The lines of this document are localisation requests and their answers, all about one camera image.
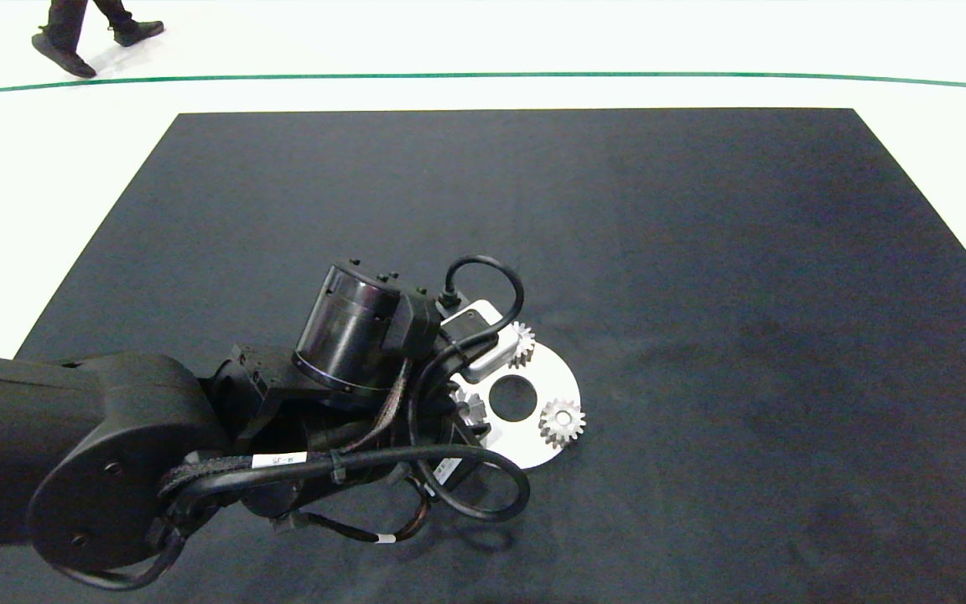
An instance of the white floor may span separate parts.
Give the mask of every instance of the white floor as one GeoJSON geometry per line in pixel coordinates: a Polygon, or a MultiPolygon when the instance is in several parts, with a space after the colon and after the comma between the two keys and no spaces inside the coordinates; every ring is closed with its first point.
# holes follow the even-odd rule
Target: white floor
{"type": "MultiPolygon", "coordinates": [[[[966,247],[966,88],[776,77],[135,81],[250,74],[755,72],[966,83],[966,3],[126,0],[166,34],[80,53],[114,85],[0,91],[0,357],[11,357],[178,113],[854,107],[966,247]]],[[[73,81],[31,49],[45,0],[0,0],[0,88],[73,81]]]]}

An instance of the person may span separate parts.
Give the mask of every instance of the person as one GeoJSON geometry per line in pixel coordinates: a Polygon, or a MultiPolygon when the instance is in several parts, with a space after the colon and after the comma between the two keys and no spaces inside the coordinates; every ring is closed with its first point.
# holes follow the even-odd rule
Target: person
{"type": "MultiPolygon", "coordinates": [[[[162,22],[138,23],[132,13],[122,6],[122,0],[93,0],[114,30],[114,41],[122,46],[132,46],[142,39],[164,31],[162,22]]],[[[32,46],[40,54],[56,62],[77,77],[95,77],[96,70],[77,54],[77,42],[81,39],[88,0],[51,0],[47,24],[39,26],[42,31],[32,37],[32,46]]]]}

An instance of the black pants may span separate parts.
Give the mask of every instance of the black pants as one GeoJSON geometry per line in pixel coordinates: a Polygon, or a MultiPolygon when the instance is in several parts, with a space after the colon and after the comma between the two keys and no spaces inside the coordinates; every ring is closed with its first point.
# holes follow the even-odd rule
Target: black pants
{"type": "MultiPolygon", "coordinates": [[[[122,6],[122,0],[93,0],[111,27],[119,31],[128,31],[137,27],[133,15],[122,6]]],[[[43,31],[50,38],[50,43],[59,49],[77,50],[77,41],[81,39],[81,25],[84,23],[85,8],[88,0],[50,0],[50,11],[47,14],[47,24],[43,31]]]]}

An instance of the green line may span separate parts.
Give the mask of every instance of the green line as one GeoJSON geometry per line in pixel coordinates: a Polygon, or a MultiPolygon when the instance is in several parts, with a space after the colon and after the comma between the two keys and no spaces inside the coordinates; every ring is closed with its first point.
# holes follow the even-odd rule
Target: green line
{"type": "Polygon", "coordinates": [[[463,80],[482,77],[781,77],[788,80],[885,81],[890,84],[920,84],[966,88],[966,81],[917,80],[911,77],[878,75],[840,75],[829,73],[770,73],[746,71],[534,71],[491,73],[282,73],[261,75],[172,75],[160,77],[123,77],[119,80],[51,81],[49,84],[3,86],[0,92],[39,91],[68,86],[106,84],[149,84],[159,81],[236,81],[236,80],[463,80]]]}

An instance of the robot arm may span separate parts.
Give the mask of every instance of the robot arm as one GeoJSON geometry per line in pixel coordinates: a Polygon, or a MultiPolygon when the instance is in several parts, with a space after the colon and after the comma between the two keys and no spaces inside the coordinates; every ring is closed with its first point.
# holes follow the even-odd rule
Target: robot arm
{"type": "Polygon", "coordinates": [[[520,279],[488,257],[451,265],[437,298],[350,260],[330,268],[296,347],[235,346],[210,378],[131,352],[0,359],[0,544],[30,539],[66,576],[124,590],[156,580],[236,502],[276,528],[319,525],[369,542],[410,539],[432,501],[512,518],[527,504],[526,464],[488,448],[490,424],[451,394],[526,362],[529,343],[512,324],[522,299],[520,279]],[[468,263],[510,279],[509,312],[463,307],[453,276],[468,263]],[[517,484],[511,503],[484,509],[454,496],[480,463],[517,484]],[[399,470],[419,505],[394,534],[302,512],[399,470]],[[139,574],[114,572],[151,558],[139,574]]]}

